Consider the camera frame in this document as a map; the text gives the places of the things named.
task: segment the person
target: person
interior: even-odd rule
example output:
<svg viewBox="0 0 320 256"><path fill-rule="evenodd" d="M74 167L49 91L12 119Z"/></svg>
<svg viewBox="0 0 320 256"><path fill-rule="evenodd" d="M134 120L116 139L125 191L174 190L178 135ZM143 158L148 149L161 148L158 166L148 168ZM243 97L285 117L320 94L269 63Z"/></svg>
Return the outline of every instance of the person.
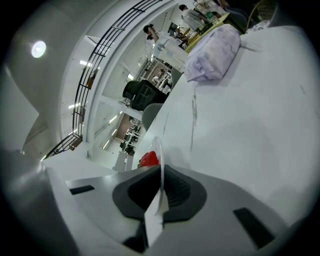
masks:
<svg viewBox="0 0 320 256"><path fill-rule="evenodd" d="M210 23L210 20L208 20L205 16L203 16L201 14L201 12L197 12L195 10L188 9L188 7L185 4L181 4L179 6L179 9L182 11L182 15L184 17L189 16L198 22L204 21L205 23ZM195 31L199 27L198 23L194 22L194 24L193 24L193 22L191 22L191 20L188 20L187 24L190 26L191 30L193 30L193 31Z"/></svg>
<svg viewBox="0 0 320 256"><path fill-rule="evenodd" d="M154 82L155 84L159 83L159 77L158 76L154 76L152 78L152 82Z"/></svg>
<svg viewBox="0 0 320 256"><path fill-rule="evenodd" d="M166 33L166 32L163 32L163 31L155 31L154 29L154 25L153 24L150 24L150 25L146 25L143 27L143 32L146 33L148 36L147 36L147 40L150 40L152 41L153 40L153 43L155 44L159 38L161 37L172 37L173 39L177 39L175 36L171 36L170 33ZM176 43L177 45L180 44L180 41L179 40L176 40Z"/></svg>

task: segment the gray chair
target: gray chair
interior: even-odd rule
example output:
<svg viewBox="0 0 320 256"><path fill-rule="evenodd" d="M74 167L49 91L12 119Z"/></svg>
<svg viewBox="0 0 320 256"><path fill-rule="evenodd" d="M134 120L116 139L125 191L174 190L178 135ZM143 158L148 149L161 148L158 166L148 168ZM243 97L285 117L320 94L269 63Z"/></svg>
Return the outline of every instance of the gray chair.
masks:
<svg viewBox="0 0 320 256"><path fill-rule="evenodd" d="M181 72L179 72L175 68L172 68L172 70L171 70L172 88L171 89L173 89L175 87L175 85L177 84L177 82L179 81L181 76L182 76Z"/></svg>
<svg viewBox="0 0 320 256"><path fill-rule="evenodd" d="M153 103L148 105L142 114L142 123L146 131L148 131L149 127L151 126L152 122L156 118L159 110L161 109L163 104L161 103Z"/></svg>

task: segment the yellow object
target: yellow object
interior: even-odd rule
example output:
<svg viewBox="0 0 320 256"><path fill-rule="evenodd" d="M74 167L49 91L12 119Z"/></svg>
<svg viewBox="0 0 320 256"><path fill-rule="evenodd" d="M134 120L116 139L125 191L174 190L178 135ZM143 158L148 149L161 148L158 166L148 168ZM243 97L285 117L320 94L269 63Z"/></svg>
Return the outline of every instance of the yellow object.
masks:
<svg viewBox="0 0 320 256"><path fill-rule="evenodd" d="M191 28L189 27L183 34L182 34L182 38L185 37L189 32L190 32Z"/></svg>
<svg viewBox="0 0 320 256"><path fill-rule="evenodd" d="M185 49L187 53L190 53L191 50L199 43L199 41L204 38L207 34L209 34L212 30L215 28L218 28L224 24L225 19L229 16L229 13L223 15L221 18L219 18L212 27L210 27L206 32L204 32L202 35L195 35L193 38L189 40L189 45Z"/></svg>

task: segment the ceiling light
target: ceiling light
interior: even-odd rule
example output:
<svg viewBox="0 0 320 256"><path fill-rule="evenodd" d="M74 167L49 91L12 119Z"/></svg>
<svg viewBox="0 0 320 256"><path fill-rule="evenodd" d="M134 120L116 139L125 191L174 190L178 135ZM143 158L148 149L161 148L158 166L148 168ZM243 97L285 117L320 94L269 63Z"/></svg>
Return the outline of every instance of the ceiling light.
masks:
<svg viewBox="0 0 320 256"><path fill-rule="evenodd" d="M38 41L33 45L31 54L35 58L40 58L42 55L44 55L46 48L47 46L44 41Z"/></svg>
<svg viewBox="0 0 320 256"><path fill-rule="evenodd" d="M42 159L40 160L40 162L42 162L46 157L47 157L47 155L45 155L44 157L42 157Z"/></svg>
<svg viewBox="0 0 320 256"><path fill-rule="evenodd" d="M108 140L108 141L106 142L106 144L104 144L104 146L103 146L103 148L102 148L103 150L106 148L106 146L107 146L107 144L109 143L109 141L110 141L110 140Z"/></svg>
<svg viewBox="0 0 320 256"><path fill-rule="evenodd" d="M70 105L68 109L73 109L74 107L81 107L81 103Z"/></svg>
<svg viewBox="0 0 320 256"><path fill-rule="evenodd" d="M80 64L81 64L81 65L87 65L88 67L91 67L91 66L92 66L91 63L88 63L88 62L86 62L86 61L84 61L84 60L80 60Z"/></svg>
<svg viewBox="0 0 320 256"><path fill-rule="evenodd" d="M117 116L118 116L118 115L116 115L114 118L112 118L112 119L109 121L109 124L111 124L111 123L112 123L112 121L113 121L113 120L115 120L115 119L117 118Z"/></svg>

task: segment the red object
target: red object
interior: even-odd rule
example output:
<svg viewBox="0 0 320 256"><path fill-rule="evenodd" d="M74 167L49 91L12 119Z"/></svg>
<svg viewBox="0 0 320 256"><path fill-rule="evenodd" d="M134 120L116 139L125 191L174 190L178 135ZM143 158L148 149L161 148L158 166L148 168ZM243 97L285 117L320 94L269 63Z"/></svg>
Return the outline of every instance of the red object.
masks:
<svg viewBox="0 0 320 256"><path fill-rule="evenodd" d="M154 151L144 154L140 162L141 167L156 166L158 164L159 164L159 160L157 158L156 152Z"/></svg>

